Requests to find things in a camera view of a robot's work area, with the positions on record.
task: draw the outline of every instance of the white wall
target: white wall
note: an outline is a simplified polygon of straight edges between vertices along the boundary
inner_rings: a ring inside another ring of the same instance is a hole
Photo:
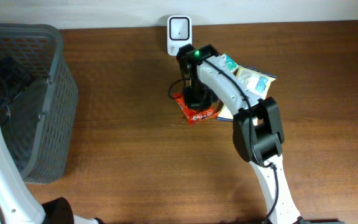
[[[60,29],[142,27],[186,14],[194,25],[358,19],[358,0],[0,0],[0,22]]]

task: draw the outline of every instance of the red snack bag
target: red snack bag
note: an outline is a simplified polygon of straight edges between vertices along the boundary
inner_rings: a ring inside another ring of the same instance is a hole
[[[203,111],[189,109],[185,104],[183,95],[174,94],[173,96],[175,97],[175,101],[179,104],[182,112],[187,117],[189,124],[195,124],[201,120],[213,119],[219,115],[219,110],[214,107],[210,107]]]

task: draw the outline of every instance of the wooden table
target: wooden table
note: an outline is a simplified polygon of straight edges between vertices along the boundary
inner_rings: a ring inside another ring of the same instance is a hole
[[[236,62],[278,76],[285,173],[306,219],[358,223],[358,21],[196,26]],[[265,201],[232,125],[189,126],[167,88],[180,78],[164,27],[63,30],[80,102],[64,178],[29,185],[44,203],[107,223],[257,220]]]

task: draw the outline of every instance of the gray plastic basket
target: gray plastic basket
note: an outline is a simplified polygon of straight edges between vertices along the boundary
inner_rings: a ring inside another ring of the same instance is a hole
[[[51,183],[63,176],[78,102],[62,36],[48,25],[0,24],[0,58],[6,55],[37,79],[10,106],[2,134],[24,181]]]

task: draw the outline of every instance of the green light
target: green light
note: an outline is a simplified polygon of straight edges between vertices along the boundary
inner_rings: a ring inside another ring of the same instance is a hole
[[[194,52],[194,57],[199,57],[200,56],[200,51],[199,50],[196,50],[195,52]]]

